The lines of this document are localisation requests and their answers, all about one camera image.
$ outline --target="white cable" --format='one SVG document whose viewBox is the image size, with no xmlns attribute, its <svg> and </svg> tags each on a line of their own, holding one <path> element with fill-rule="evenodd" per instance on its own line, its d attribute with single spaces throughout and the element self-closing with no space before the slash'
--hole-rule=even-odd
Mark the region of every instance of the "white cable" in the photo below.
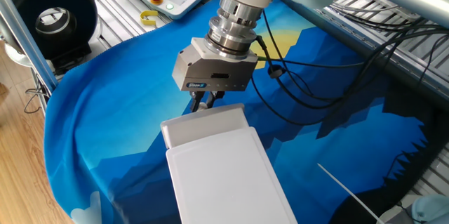
<svg viewBox="0 0 449 224">
<path fill-rule="evenodd" d="M 361 12 L 361 13 L 380 13 L 382 11 L 388 11 L 388 10 L 395 9 L 395 8 L 398 7 L 398 6 L 392 6 L 392 7 L 383 8 L 383 9 L 361 9 L 361 8 L 354 8 L 354 7 L 349 7 L 349 6 L 343 6 L 343 5 L 341 5 L 339 3 L 335 3 L 335 2 L 332 3 L 331 5 L 336 7 L 336 8 L 341 8 L 341 9 L 346 10 L 346 11 L 358 11 L 358 12 Z"/>
<path fill-rule="evenodd" d="M 363 206 L 363 208 L 368 211 L 368 213 L 371 214 L 371 216 L 373 216 L 378 223 L 380 224 L 385 224 L 383 221 L 380 220 L 379 217 L 377 217 L 377 215 L 375 215 L 375 213 L 373 213 L 373 211 L 371 211 L 371 209 L 369 209 L 354 193 L 352 193 L 346 186 L 344 186 L 338 179 L 336 179 L 335 176 L 333 176 L 328 170 L 326 170 L 321 164 L 318 164 L 318 166 L 320 166 L 320 168 L 326 172 L 335 182 L 337 182 L 337 184 L 339 186 L 341 186 L 344 190 L 346 190 L 361 206 Z"/>
</svg>

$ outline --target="blue label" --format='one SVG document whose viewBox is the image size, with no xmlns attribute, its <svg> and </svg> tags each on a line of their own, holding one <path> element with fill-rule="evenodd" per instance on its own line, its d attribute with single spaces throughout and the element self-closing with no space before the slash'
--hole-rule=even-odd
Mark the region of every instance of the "blue label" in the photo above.
<svg viewBox="0 0 449 224">
<path fill-rule="evenodd" d="M 205 88 L 206 83 L 187 83 L 187 88 Z"/>
</svg>

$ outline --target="cable connector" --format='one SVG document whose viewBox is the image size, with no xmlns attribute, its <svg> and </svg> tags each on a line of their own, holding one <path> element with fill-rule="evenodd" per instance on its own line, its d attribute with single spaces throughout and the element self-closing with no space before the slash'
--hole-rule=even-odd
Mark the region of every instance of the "cable connector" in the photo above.
<svg viewBox="0 0 449 224">
<path fill-rule="evenodd" d="M 268 75 L 272 79 L 277 79 L 286 73 L 286 69 L 282 68 L 280 65 L 272 65 L 268 67 Z"/>
<path fill-rule="evenodd" d="M 267 45 L 265 45 L 265 42 L 264 42 L 264 39 L 262 38 L 262 36 L 257 35 L 255 40 L 259 43 L 259 45 L 262 48 L 262 50 L 267 49 Z"/>
</svg>

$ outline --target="blue tablecloth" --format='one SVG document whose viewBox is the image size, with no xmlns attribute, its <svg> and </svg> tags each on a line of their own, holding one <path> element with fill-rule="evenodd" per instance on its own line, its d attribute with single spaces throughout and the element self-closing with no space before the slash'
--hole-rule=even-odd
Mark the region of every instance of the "blue tablecloth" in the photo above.
<svg viewBox="0 0 449 224">
<path fill-rule="evenodd" d="M 69 71 L 48 103 L 45 159 L 53 194 L 76 223 L 179 223 L 160 132 L 162 121 L 189 112 L 190 96 L 171 78 L 177 53 L 203 37 L 218 0 L 183 19 L 109 49 Z M 266 10 L 287 59 L 327 65 L 361 62 L 352 50 L 275 0 Z M 272 49 L 264 24 L 256 28 Z M 260 53 L 257 45 L 254 51 Z M 262 95 L 289 119 L 315 121 L 329 110 L 298 105 L 267 76 L 254 72 Z M 292 65 L 315 95 L 343 94 L 357 68 Z M 282 81 L 302 100 L 287 76 Z M 243 103 L 257 129 L 299 223 L 327 223 L 347 193 L 316 165 L 324 165 L 353 192 L 381 186 L 394 157 L 414 151 L 420 121 L 383 112 L 390 78 L 382 75 L 351 97 L 333 117 L 293 126 L 270 112 L 249 86 L 216 105 Z"/>
</svg>

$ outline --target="white cloud pattern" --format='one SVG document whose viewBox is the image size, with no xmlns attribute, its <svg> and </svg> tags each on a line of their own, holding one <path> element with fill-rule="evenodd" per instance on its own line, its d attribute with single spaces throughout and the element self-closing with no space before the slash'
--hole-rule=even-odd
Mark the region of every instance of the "white cloud pattern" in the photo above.
<svg viewBox="0 0 449 224">
<path fill-rule="evenodd" d="M 98 191 L 91 194 L 91 206 L 86 210 L 73 209 L 70 213 L 75 224 L 101 224 L 101 201 Z"/>
</svg>

